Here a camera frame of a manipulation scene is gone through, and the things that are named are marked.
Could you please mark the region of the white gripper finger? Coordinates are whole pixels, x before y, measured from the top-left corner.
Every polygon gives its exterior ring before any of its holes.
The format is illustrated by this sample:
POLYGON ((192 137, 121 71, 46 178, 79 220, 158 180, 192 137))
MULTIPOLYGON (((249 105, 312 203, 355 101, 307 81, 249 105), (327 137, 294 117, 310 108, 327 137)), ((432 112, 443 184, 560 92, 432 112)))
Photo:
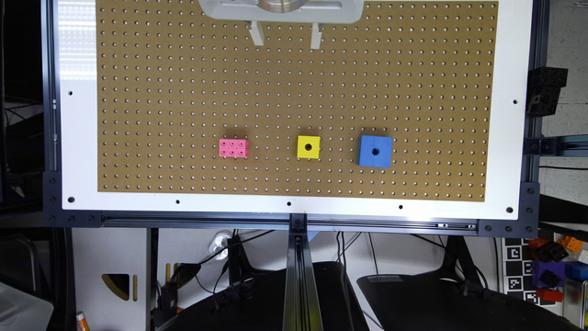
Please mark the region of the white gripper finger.
POLYGON ((311 49, 319 50, 321 48, 322 32, 319 23, 311 25, 311 49))
POLYGON ((252 21, 250 23, 249 33, 255 46, 264 45, 264 32, 260 21, 252 21))

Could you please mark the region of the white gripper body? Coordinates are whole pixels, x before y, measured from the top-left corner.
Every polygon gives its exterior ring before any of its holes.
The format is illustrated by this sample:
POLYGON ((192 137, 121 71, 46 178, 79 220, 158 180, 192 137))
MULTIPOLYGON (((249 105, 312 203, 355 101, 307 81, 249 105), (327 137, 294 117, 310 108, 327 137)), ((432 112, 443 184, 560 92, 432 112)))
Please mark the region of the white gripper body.
POLYGON ((362 17, 363 0, 199 0, 204 13, 215 19, 354 23, 362 17))

